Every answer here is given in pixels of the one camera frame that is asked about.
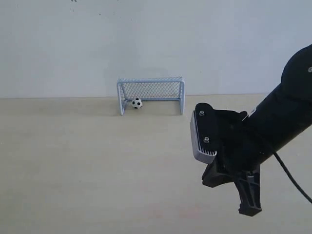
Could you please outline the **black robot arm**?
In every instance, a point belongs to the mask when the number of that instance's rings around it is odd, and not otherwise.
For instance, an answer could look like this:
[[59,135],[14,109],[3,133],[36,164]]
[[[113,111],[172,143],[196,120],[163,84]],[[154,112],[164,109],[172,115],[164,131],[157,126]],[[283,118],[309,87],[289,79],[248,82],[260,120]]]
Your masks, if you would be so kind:
[[193,156],[205,163],[203,185],[234,183],[239,213],[261,212],[260,166],[312,124],[312,48],[286,63],[281,82],[253,109],[235,112],[198,103],[191,115]]

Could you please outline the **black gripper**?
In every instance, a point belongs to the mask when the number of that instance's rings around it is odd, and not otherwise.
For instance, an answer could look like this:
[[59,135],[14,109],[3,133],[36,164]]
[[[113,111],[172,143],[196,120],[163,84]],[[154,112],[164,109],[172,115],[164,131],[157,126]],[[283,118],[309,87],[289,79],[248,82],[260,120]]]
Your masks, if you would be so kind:
[[[205,102],[195,106],[195,159],[208,164],[202,184],[215,188],[234,181],[241,215],[262,211],[260,168],[252,170],[271,156],[269,125],[269,113],[261,108],[248,114],[214,109]],[[245,171],[237,173],[233,180],[227,170]]]

